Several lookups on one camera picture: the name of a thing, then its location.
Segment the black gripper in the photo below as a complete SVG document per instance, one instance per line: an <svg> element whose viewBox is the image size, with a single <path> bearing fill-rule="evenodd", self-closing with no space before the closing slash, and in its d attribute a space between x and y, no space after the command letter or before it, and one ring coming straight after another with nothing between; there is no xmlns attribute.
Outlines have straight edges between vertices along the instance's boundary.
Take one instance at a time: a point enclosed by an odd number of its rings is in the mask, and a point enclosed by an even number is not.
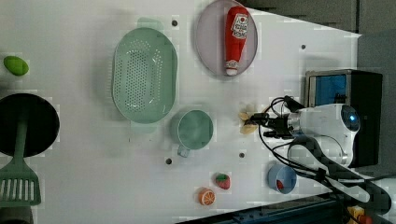
<svg viewBox="0 0 396 224"><path fill-rule="evenodd" d="M271 118L268 113L255 113L250 117L250 120L265 122L264 127L267 128L267 131L263 133L264 137L276 139L291 139L293 137L291 128L288 126L288 114Z"/></svg>

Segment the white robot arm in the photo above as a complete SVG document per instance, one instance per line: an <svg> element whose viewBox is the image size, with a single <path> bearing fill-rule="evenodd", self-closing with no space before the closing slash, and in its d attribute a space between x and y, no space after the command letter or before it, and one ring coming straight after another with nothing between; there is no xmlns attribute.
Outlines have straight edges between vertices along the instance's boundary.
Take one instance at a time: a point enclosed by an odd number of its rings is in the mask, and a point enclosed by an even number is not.
<svg viewBox="0 0 396 224"><path fill-rule="evenodd" d="M271 147L270 152L298 176L330 189L343 204L354 203L376 215L395 209L388 189L350 169L355 138L361 128L353 107L287 103L287 108L289 112L282 114L268 106L250 115L244 124L257 127L262 142L268 138L284 140L285 155L279 154L276 147Z"/></svg>

